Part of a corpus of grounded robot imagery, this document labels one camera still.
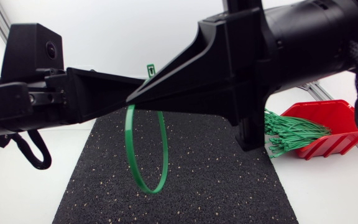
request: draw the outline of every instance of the red storage bin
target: red storage bin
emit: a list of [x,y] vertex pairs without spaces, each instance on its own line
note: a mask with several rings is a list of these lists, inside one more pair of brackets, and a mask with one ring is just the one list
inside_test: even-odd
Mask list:
[[344,155],[358,143],[358,128],[354,122],[354,108],[344,100],[295,103],[282,116],[304,118],[331,129],[310,145],[296,149],[300,158],[328,157],[333,153]]

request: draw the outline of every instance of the green cable tie loop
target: green cable tie loop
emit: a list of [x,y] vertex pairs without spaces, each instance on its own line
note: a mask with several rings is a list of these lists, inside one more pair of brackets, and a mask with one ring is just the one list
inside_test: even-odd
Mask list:
[[135,151],[134,151],[134,136],[133,136],[133,121],[134,121],[134,111],[135,105],[129,105],[127,109],[127,116],[125,120],[125,145],[127,150],[128,163],[131,168],[132,175],[135,178],[137,185],[147,194],[157,194],[159,193],[167,179],[168,175],[168,141],[167,133],[165,131],[165,122],[164,117],[161,111],[158,111],[158,120],[160,122],[161,138],[162,138],[162,147],[163,147],[163,167],[162,175],[158,186],[154,190],[150,190],[146,183],[143,181],[142,176],[139,172],[139,168],[136,164]]

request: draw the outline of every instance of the white backdrop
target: white backdrop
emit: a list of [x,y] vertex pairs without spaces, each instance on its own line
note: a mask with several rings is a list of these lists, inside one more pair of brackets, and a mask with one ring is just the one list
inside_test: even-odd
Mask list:
[[[265,7],[299,0],[266,0]],[[190,45],[197,22],[223,11],[221,0],[0,0],[12,23],[38,22],[63,37],[66,67],[146,77]]]

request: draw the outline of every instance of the black rubber mat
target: black rubber mat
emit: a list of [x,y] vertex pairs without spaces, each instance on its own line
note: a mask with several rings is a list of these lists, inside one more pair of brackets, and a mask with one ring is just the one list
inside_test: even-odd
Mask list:
[[[125,115],[96,121],[54,223],[297,223],[266,152],[243,152],[237,129],[217,116],[164,113],[168,179],[159,194],[144,194],[128,168]],[[162,171],[157,113],[134,119],[138,166],[153,188]]]

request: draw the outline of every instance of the bundle of green zip ties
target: bundle of green zip ties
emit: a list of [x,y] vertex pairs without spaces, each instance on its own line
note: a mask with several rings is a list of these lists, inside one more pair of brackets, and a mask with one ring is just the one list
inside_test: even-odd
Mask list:
[[288,151],[308,146],[320,137],[330,135],[331,130],[307,119],[280,116],[265,110],[265,134],[277,136],[269,138],[266,142],[273,144],[269,147],[273,153],[270,158],[276,158]]

